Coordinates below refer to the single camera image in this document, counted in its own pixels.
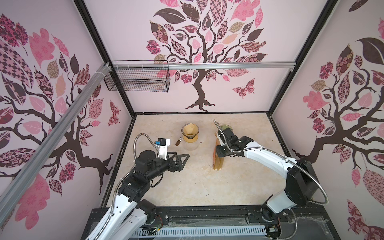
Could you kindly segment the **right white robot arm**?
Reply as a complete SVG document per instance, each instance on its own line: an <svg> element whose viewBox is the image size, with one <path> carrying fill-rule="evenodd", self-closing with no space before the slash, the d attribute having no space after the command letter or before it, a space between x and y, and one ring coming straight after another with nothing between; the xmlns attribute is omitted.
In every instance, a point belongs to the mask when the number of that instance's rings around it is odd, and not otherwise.
<svg viewBox="0 0 384 240"><path fill-rule="evenodd" d="M216 146L218 157L237 156L256 161L286 180L285 188L263 203L261 212L265 218L274 217L295 206L306 206L320 189L312 164L304 159L280 155L247 136L238 138L229 128L218 130L217 138L220 142Z"/></svg>

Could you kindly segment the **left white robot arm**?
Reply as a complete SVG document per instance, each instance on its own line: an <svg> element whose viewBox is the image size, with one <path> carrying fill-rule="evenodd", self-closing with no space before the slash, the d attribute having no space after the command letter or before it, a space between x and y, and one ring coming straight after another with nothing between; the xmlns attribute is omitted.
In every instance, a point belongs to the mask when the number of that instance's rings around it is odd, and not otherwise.
<svg viewBox="0 0 384 240"><path fill-rule="evenodd" d="M128 240L146 222L155 219L156 206L143 197L153 180L165 172L180 172L184 169L189 154L168 152L164 159L154 151L146 150L135 159L132 170L118 184L113 203L86 240Z"/></svg>

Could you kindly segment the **wooden dripper ring holder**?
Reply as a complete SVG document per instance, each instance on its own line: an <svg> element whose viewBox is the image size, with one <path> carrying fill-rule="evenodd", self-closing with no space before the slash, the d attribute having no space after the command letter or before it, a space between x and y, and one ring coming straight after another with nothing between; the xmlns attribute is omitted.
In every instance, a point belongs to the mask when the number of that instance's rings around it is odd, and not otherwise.
<svg viewBox="0 0 384 240"><path fill-rule="evenodd" d="M199 136L198 135L187 135L187 136L184 136L183 135L183 140L186 142L186 143L194 143L198 140Z"/></svg>

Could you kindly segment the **green glass dripper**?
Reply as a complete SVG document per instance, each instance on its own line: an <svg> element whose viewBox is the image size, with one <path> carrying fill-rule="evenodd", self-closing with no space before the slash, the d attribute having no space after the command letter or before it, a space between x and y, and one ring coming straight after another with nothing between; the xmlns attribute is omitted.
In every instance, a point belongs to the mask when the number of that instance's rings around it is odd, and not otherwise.
<svg viewBox="0 0 384 240"><path fill-rule="evenodd" d="M224 131L226 129L230 129L231 131L233 131L233 128L229 125L221 125L221 129Z"/></svg>

